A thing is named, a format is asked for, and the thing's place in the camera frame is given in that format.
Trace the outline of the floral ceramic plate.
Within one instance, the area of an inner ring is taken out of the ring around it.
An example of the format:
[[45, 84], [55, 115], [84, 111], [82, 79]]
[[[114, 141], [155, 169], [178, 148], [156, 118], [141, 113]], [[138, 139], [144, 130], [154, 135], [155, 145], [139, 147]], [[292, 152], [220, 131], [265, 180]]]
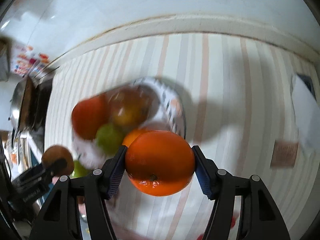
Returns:
[[[149, 130], [167, 130], [186, 136], [185, 112], [179, 94], [172, 87], [154, 77], [141, 77], [127, 82], [118, 87], [111, 88], [101, 95], [115, 95], [124, 89], [141, 88], [151, 95], [153, 102], [148, 113], [148, 118], [138, 127]], [[88, 169], [102, 167], [103, 163], [112, 158], [104, 155], [103, 150], [97, 145], [97, 141], [85, 140], [73, 131], [72, 143], [76, 151], [76, 160]]]

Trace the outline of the black tissue holder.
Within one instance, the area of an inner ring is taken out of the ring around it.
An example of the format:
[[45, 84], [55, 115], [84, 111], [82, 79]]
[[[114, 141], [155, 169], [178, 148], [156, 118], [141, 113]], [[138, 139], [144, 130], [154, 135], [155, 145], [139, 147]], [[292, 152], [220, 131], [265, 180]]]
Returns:
[[315, 89], [311, 77], [300, 73], [297, 73], [297, 76], [304, 82], [310, 93], [313, 95], [314, 99], [316, 99]]

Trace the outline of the brown Green Life label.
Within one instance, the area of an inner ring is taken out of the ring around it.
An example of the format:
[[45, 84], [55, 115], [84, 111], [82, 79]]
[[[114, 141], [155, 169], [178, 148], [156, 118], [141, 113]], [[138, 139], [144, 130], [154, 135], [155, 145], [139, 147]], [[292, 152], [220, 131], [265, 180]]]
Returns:
[[298, 142], [276, 140], [274, 142], [270, 168], [294, 167], [298, 148], [299, 148]]

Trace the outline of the white tissue paper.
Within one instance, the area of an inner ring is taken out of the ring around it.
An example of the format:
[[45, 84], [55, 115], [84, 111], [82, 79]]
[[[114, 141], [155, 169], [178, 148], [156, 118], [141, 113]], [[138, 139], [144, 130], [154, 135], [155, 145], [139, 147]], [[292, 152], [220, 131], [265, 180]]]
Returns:
[[292, 87], [291, 98], [298, 140], [303, 153], [309, 157], [313, 153], [319, 153], [319, 105], [298, 75], [292, 78]]

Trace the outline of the colourful wall sticker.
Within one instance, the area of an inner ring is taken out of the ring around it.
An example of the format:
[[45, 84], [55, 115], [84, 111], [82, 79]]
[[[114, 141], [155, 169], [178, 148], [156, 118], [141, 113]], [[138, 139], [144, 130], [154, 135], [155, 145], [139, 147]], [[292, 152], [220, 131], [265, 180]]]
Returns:
[[30, 45], [13, 43], [10, 49], [10, 71], [19, 76], [40, 74], [49, 63], [49, 55], [36, 51]]

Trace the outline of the brown kiwi fruit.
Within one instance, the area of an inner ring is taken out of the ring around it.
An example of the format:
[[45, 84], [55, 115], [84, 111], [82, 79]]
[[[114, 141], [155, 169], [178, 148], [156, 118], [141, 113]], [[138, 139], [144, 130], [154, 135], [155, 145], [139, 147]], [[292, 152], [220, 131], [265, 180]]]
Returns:
[[68, 176], [74, 171], [73, 157], [69, 150], [61, 145], [48, 148], [42, 155], [41, 163], [54, 177]]

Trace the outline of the red yellow apple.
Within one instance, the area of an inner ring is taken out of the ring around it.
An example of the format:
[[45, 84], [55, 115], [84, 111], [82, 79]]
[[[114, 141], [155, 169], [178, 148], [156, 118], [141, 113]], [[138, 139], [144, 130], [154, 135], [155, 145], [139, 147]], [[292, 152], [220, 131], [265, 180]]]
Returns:
[[148, 118], [152, 101], [140, 87], [123, 88], [109, 99], [110, 121], [123, 129], [135, 129]]

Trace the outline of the striped table mat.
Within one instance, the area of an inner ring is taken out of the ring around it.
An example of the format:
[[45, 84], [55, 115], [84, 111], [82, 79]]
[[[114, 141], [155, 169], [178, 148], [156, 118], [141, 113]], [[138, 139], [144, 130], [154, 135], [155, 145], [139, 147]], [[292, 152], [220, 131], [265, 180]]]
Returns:
[[295, 73], [319, 80], [314, 65], [280, 48], [219, 34], [152, 36], [105, 46], [64, 64], [53, 79], [44, 145], [72, 147], [71, 112], [80, 100], [144, 76], [180, 94], [186, 138], [231, 174], [259, 175], [280, 208], [292, 239], [319, 210], [308, 209], [319, 154], [299, 152], [294, 167], [270, 166], [277, 140], [296, 141], [291, 103]]

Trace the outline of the steel wok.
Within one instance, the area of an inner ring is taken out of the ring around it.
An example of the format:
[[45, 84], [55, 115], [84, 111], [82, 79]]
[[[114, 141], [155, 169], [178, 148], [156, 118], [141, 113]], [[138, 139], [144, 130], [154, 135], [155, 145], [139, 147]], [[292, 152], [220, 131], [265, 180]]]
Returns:
[[10, 121], [16, 131], [28, 127], [31, 101], [35, 85], [29, 75], [25, 76], [15, 87], [10, 106]]

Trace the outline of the green apple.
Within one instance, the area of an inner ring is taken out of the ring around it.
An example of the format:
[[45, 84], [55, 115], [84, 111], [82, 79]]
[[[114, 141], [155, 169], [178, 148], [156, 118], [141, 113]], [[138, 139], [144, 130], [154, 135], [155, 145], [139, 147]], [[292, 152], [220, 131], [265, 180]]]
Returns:
[[95, 136], [97, 146], [107, 157], [114, 157], [122, 145], [125, 135], [121, 129], [112, 123], [101, 126]]
[[81, 165], [81, 163], [78, 160], [74, 161], [74, 171], [71, 174], [71, 178], [80, 178], [85, 177], [89, 173], [91, 173], [92, 170], [88, 170], [85, 167]]

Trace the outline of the black gas stove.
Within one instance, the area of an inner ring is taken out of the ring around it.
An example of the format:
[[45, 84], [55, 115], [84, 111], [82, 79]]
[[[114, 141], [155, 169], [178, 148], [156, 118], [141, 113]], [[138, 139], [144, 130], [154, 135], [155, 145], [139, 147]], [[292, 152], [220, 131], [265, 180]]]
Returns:
[[29, 131], [37, 131], [45, 126], [53, 80], [45, 80], [38, 85], [35, 85], [31, 79], [29, 80], [31, 81], [31, 89], [29, 89], [30, 100], [25, 128]]

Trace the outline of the large orange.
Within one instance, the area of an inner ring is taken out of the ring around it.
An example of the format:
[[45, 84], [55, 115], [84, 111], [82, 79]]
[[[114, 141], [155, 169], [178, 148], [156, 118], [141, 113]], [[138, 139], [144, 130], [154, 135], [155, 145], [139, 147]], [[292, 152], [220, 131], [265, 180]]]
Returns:
[[100, 126], [108, 123], [110, 116], [105, 94], [82, 100], [72, 110], [74, 132], [84, 140], [93, 140]]

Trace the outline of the red cherry tomato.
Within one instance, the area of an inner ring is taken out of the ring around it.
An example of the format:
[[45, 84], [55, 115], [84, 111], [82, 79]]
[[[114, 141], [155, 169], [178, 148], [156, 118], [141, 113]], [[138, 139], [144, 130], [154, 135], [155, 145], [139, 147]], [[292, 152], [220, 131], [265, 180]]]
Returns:
[[234, 226], [236, 224], [236, 220], [237, 220], [237, 217], [233, 216], [232, 217], [232, 222], [231, 222], [231, 229], [234, 228]]

